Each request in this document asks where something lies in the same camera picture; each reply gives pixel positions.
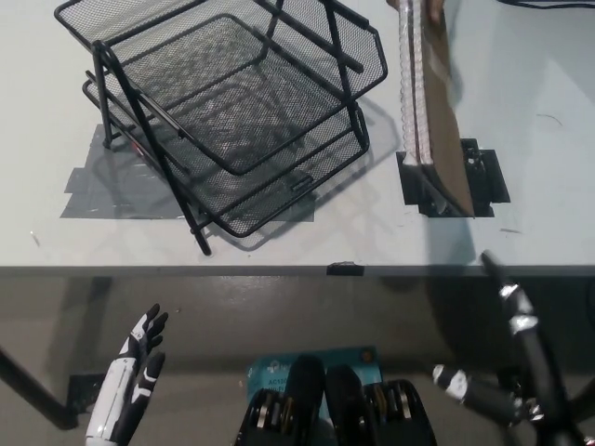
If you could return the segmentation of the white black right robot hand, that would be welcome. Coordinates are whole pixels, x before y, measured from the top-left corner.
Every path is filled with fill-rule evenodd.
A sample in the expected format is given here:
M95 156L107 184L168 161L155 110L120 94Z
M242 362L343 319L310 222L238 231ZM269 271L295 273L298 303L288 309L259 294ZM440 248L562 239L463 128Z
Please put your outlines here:
M482 252L480 260L486 275L496 283L503 315L519 352L519 386L506 390L444 364L432 367L434 385L452 400L498 425L529 423L537 445L592 445L594 438L585 435L577 424L561 368L533 302L491 252Z

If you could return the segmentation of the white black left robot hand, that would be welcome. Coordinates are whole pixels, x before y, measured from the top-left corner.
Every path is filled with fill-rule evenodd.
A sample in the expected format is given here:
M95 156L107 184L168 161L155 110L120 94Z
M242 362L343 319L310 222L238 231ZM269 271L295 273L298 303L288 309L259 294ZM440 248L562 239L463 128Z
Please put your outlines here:
M165 364L168 314L158 304L141 315L111 362L86 429L86 445L128 445L147 411Z

